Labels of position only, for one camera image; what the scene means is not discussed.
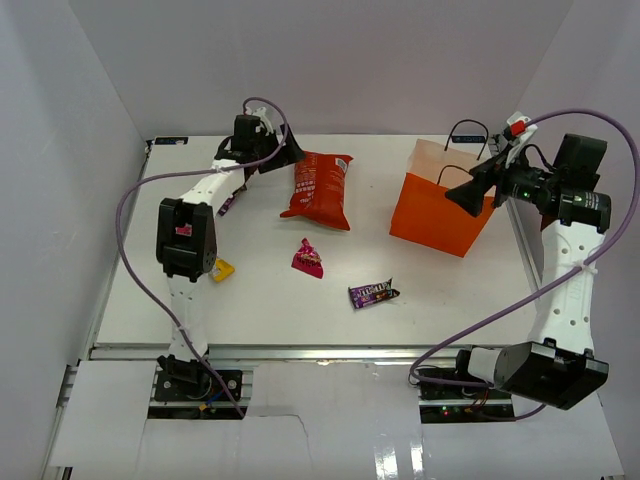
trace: white wall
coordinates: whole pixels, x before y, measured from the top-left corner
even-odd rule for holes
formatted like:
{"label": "white wall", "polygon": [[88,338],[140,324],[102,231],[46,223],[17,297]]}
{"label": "white wall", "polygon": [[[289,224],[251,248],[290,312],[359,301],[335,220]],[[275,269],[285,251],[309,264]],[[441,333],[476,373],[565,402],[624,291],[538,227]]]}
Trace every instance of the white wall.
{"label": "white wall", "polygon": [[0,2],[0,477],[38,478],[144,144],[64,0]]}
{"label": "white wall", "polygon": [[70,0],[138,130],[226,133],[263,95],[297,132],[444,133],[514,110],[571,0]]}
{"label": "white wall", "polygon": [[[640,142],[640,4],[575,2],[560,28],[536,76],[519,106],[535,116],[567,106],[594,108],[613,115]],[[551,159],[562,135],[572,131],[609,141],[600,169],[598,191],[611,195],[613,228],[617,228],[629,204],[633,168],[622,137],[604,123],[576,117],[541,124],[540,144]],[[539,216],[531,208],[520,209],[536,256],[541,261]],[[596,356],[611,365],[609,381],[600,398],[629,479],[640,479],[640,418],[637,414],[640,363],[640,215],[625,237],[598,261],[593,297],[593,335]]]}

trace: yellow candy wrapper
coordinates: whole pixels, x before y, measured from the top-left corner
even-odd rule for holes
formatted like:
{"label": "yellow candy wrapper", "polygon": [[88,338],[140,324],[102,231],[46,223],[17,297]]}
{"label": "yellow candy wrapper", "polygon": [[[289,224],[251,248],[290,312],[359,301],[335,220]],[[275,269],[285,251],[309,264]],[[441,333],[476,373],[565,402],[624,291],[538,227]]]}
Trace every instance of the yellow candy wrapper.
{"label": "yellow candy wrapper", "polygon": [[236,269],[233,268],[233,265],[225,262],[221,258],[216,258],[216,264],[211,269],[209,275],[211,275],[211,278],[219,283],[235,271]]}

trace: candy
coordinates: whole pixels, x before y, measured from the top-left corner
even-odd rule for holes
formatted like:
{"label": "candy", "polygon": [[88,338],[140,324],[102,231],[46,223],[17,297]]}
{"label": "candy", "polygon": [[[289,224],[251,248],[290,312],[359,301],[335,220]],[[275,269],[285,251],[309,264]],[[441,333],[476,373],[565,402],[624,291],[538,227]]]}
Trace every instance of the candy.
{"label": "candy", "polygon": [[233,267],[233,265],[225,262],[221,258],[216,258],[215,266],[213,267],[211,272],[209,272],[209,275],[211,275],[211,278],[213,278],[216,282],[220,283],[235,271],[236,269]]}
{"label": "candy", "polygon": [[316,249],[311,246],[309,240],[303,238],[302,247],[293,256],[291,266],[312,277],[322,278],[324,271],[322,270],[321,262],[322,259]]}
{"label": "candy", "polygon": [[224,215],[231,208],[231,205],[233,205],[233,203],[236,201],[236,198],[238,198],[238,195],[240,195],[242,192],[246,192],[246,191],[247,191],[247,185],[245,184],[245,185],[241,186],[238,190],[233,192],[233,194],[224,201],[224,203],[220,207],[220,210],[218,210],[218,215],[220,215],[221,217],[224,217]]}
{"label": "candy", "polygon": [[363,285],[362,287],[349,288],[349,298],[353,308],[359,309],[396,298],[400,295],[398,290],[391,288],[391,280],[382,283]]}

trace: white table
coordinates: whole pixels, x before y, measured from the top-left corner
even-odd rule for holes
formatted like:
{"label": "white table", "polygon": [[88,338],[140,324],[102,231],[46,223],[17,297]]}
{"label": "white table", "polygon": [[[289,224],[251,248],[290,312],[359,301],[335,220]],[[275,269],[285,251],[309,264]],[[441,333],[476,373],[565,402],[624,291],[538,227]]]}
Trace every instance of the white table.
{"label": "white table", "polygon": [[[214,345],[436,344],[530,293],[523,257],[506,207],[498,209],[471,248],[457,258],[389,235],[391,216],[417,138],[445,136],[300,135],[309,151],[354,157],[346,177],[350,232],[303,218],[281,219],[293,191],[293,168],[250,180],[226,216],[216,218],[220,257],[236,272],[211,281],[203,299]],[[190,137],[186,145],[155,145],[146,176],[210,166],[222,137]],[[478,145],[455,148],[478,151]],[[140,277],[161,299],[169,290],[155,259],[157,212],[165,197],[179,197],[197,178],[145,185],[137,199],[125,248]],[[303,237],[323,259],[322,280],[291,268]],[[354,311],[347,287],[393,277],[401,295]],[[467,337],[465,343],[504,345],[525,340],[534,307],[523,308]],[[98,346],[163,346],[166,315],[119,265],[97,336]]]}

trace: red component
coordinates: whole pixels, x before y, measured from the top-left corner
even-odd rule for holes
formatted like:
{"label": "red component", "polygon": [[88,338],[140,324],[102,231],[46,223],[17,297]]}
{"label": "red component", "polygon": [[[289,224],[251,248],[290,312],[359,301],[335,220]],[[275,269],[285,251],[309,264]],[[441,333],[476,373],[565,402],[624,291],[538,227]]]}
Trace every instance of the red component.
{"label": "red component", "polygon": [[192,234],[193,234],[193,227],[188,223],[185,223],[184,227],[176,227],[176,235],[190,237]]}
{"label": "red component", "polygon": [[518,137],[522,135],[526,129],[527,127],[525,127],[524,120],[518,120],[516,123],[511,125],[511,135]]}

